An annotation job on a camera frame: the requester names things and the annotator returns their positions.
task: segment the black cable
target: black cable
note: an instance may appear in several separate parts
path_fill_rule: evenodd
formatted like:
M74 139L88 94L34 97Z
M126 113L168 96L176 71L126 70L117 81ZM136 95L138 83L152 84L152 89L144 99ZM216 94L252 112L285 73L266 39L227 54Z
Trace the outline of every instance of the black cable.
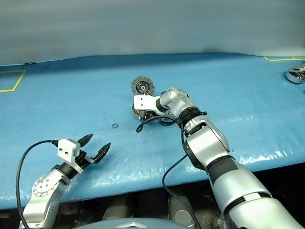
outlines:
M153 120L156 120L156 119L159 119L159 118L167 118L167 119L171 119L173 121L175 121L177 124L179 123L180 124L180 128L181 128L181 142L182 142L182 145L184 143L184 132L183 132L183 124L182 122L176 120L176 119L173 119L169 116L155 116L155 117L151 117L151 118L148 118L144 121L142 121L142 123L137 127L136 129L136 132L139 133L143 130L143 126L148 123L148 122L151 122ZM173 164L163 175L162 177L162 185L163 185L163 188L170 194L172 195L173 197L175 197L184 207L186 210L188 210L188 212L190 213L197 229L202 229L201 226L200 226L200 223L198 222L198 219L197 217L195 216L195 213L193 212L193 210L179 197L177 196L173 191L171 191L167 185L165 184L165 178L166 178L166 175L177 165L179 164L180 162L182 162L185 158L187 157L187 155L184 155L182 158L180 158L180 160L178 160L175 164Z
M29 151L31 149L33 149L35 146L38 146L42 143L53 143L54 141L52 140L45 140L45 141L41 141L41 142L37 142L35 144L33 144L32 146L30 146L22 155L21 159L20 159L20 162L19 162L19 165L18 165L18 168L17 168L17 174L16 174L16 200L17 200L17 210L18 210L18 214L20 216L20 219L25 227L25 229L30 229L28 224L27 224L27 221L25 220L24 216L23 216L23 211L22 211L22 208L21 208L21 200L20 200L20 190L19 190L19 180L20 180L20 172L21 172L21 167L22 167L22 164L23 164L23 161L26 157L26 155L29 153Z

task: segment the blue table surface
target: blue table surface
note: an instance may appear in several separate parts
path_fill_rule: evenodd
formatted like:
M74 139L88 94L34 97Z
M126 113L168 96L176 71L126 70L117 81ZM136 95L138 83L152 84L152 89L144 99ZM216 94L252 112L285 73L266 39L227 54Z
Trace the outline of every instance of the blue table surface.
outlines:
M90 156L111 142L107 156L75 177L62 201L76 201L161 187L164 172L184 155L177 126L149 123L139 134L132 113L131 82L150 77L159 95L182 88L226 136L231 154L252 171L305 161L305 84L285 71L300 61L268 62L240 54L95 56L2 66L26 69L14 92L0 93L0 208L16 207L15 176L23 152L45 139L93 133ZM16 76L0 73L1 86ZM22 205L35 180L60 164L51 144L33 149L20 178ZM169 185L207 179L187 158Z

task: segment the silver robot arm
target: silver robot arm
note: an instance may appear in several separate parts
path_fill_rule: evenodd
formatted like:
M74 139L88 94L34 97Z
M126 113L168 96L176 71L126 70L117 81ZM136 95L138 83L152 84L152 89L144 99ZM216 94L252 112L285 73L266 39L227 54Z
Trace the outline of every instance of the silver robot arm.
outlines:
M62 139L56 144L58 156L64 161L56 165L48 174L40 177L32 187L32 196L26 205L23 216L31 229L53 228L59 201L70 180L90 164L97 164L106 155L110 143L104 145L96 157L86 157L86 152L80 150L93 135L87 135L79 141ZM25 228L20 222L19 229Z
M141 104L145 95L139 97ZM170 110L183 124L183 148L192 164L205 170L219 206L232 229L304 229L246 167L229 155L224 135L181 89L169 88L155 104L143 104L158 115Z

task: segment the yellow tape line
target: yellow tape line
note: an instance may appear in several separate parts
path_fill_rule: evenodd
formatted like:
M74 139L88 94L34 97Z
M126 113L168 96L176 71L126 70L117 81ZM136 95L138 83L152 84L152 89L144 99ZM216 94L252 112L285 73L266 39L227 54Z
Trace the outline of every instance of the yellow tape line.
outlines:
M19 79L17 80L17 82L15 83L14 87L11 89L3 89L0 90L0 92L13 92L16 90L16 88L18 87L21 79L23 78L24 74L26 73L27 70L14 70L14 71L4 71L4 72L0 72L0 73L20 73L22 72L21 76L19 77Z
M295 58L295 57L291 57L291 58L284 58L284 59L269 59L266 56L263 56L267 61L305 61L305 58Z

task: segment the gray wall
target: gray wall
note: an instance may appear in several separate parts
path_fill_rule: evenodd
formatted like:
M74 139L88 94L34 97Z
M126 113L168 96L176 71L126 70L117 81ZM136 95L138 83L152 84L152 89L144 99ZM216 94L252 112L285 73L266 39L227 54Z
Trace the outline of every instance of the gray wall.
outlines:
M305 0L0 1L0 65L100 54L305 56Z

